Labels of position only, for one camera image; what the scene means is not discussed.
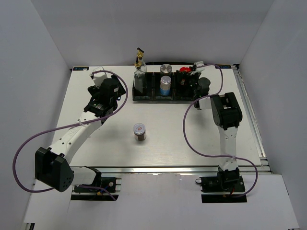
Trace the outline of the small brown spice jar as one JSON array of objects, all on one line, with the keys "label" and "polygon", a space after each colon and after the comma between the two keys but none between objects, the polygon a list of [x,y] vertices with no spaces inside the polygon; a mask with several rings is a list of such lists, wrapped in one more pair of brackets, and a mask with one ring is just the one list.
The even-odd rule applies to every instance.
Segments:
[{"label": "small brown spice jar", "polygon": [[180,85],[185,85],[188,73],[191,72],[190,67],[181,67],[179,70],[178,78]]}]

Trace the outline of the glass bottle with brown sauce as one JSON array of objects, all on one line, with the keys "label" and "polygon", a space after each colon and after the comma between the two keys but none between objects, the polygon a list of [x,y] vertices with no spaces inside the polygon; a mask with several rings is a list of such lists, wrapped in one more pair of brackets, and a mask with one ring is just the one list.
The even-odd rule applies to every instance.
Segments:
[{"label": "glass bottle with brown sauce", "polygon": [[143,93],[143,77],[145,76],[142,70],[142,62],[136,57],[136,62],[134,64],[136,71],[134,72],[134,87],[139,93]]}]

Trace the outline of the blue label spice jar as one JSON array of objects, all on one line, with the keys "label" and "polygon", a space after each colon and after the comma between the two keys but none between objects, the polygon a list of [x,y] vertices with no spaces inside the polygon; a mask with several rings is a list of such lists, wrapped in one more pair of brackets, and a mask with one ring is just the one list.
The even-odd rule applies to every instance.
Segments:
[{"label": "blue label spice jar", "polygon": [[162,76],[160,79],[160,94],[162,96],[168,96],[171,88],[171,77]]}]

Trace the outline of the silver lid pink salt jar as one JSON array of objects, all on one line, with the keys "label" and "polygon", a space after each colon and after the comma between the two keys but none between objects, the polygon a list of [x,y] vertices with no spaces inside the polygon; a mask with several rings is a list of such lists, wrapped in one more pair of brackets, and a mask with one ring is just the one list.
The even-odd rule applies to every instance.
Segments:
[{"label": "silver lid pink salt jar", "polygon": [[161,76],[171,76],[172,75],[172,66],[170,64],[162,64],[160,66],[160,75]]}]

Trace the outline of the red lid dark spice jar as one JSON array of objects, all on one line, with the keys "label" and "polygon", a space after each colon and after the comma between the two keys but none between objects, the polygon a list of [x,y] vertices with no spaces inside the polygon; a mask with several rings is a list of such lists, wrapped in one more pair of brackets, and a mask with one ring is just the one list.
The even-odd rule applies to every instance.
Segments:
[{"label": "red lid dark spice jar", "polygon": [[146,139],[146,128],[142,123],[137,123],[133,127],[134,137],[137,141],[144,141]]}]

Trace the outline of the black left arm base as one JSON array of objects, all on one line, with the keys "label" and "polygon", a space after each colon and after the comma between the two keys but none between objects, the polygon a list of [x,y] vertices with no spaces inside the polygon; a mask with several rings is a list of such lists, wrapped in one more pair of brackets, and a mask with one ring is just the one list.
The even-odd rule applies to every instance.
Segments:
[{"label": "black left arm base", "polygon": [[103,176],[93,167],[73,167],[72,201],[116,201],[121,190],[121,178]]}]

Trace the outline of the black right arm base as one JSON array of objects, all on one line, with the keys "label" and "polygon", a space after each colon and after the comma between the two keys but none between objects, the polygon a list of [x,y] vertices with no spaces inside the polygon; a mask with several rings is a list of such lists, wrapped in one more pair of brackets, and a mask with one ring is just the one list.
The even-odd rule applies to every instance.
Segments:
[{"label": "black right arm base", "polygon": [[236,182],[221,183],[217,177],[200,177],[195,183],[201,187],[201,201],[203,204],[246,203],[247,196],[243,178]]}]

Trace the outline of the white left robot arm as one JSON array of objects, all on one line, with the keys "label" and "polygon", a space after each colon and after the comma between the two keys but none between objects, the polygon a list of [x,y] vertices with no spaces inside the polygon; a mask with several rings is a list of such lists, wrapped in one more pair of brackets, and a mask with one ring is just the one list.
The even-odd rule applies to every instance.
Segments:
[{"label": "white left robot arm", "polygon": [[35,153],[35,178],[59,192],[74,185],[85,185],[90,191],[101,187],[101,172],[98,169],[71,167],[70,163],[90,135],[114,113],[118,98],[126,91],[116,76],[103,79],[100,86],[91,86],[88,91],[91,99],[76,126],[48,148],[40,147]]}]

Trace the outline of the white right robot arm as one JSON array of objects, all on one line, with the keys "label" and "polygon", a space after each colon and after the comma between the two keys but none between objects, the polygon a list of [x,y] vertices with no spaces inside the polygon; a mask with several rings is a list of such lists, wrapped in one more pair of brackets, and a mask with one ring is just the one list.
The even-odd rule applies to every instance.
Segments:
[{"label": "white right robot arm", "polygon": [[[236,135],[243,115],[236,96],[233,92],[219,95],[215,93],[209,95],[210,81],[207,78],[200,78],[201,70],[178,70],[177,75],[181,77],[184,83],[191,83],[194,89],[194,100],[185,111],[183,117],[183,135],[187,145],[198,155],[207,158],[221,158],[219,163],[219,176],[216,180],[217,187],[222,191],[228,191],[234,185],[234,179],[230,174],[234,174],[234,178],[239,177],[239,169],[236,156]],[[196,151],[189,143],[185,131],[185,122],[190,108],[202,99],[210,99],[211,110],[213,113],[214,123],[217,125],[220,134],[220,155],[205,155]]]}]

